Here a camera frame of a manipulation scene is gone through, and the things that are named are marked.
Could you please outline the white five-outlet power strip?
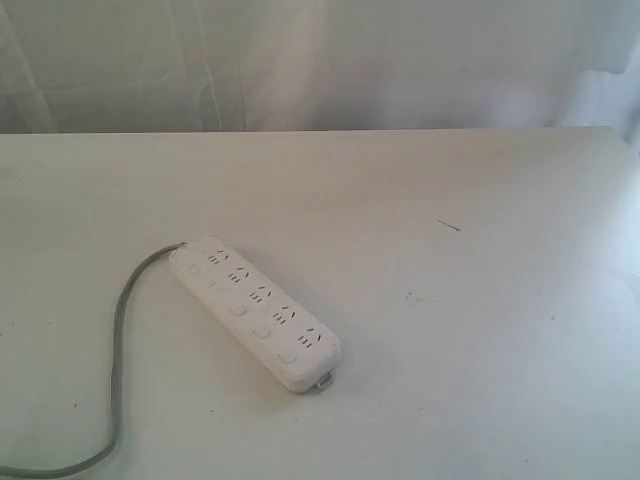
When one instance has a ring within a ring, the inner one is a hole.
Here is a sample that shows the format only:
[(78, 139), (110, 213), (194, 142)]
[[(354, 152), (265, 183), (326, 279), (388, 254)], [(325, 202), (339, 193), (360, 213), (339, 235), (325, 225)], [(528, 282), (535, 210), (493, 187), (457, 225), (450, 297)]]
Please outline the white five-outlet power strip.
[(209, 235), (169, 255), (173, 273), (282, 385), (325, 389), (341, 359), (323, 323), (232, 247)]

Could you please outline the white backdrop curtain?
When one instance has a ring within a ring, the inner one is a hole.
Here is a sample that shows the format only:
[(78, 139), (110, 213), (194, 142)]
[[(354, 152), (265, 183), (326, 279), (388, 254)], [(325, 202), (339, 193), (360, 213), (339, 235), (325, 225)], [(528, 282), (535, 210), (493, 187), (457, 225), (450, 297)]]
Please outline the white backdrop curtain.
[(639, 120), (635, 1), (5, 1), (5, 133)]

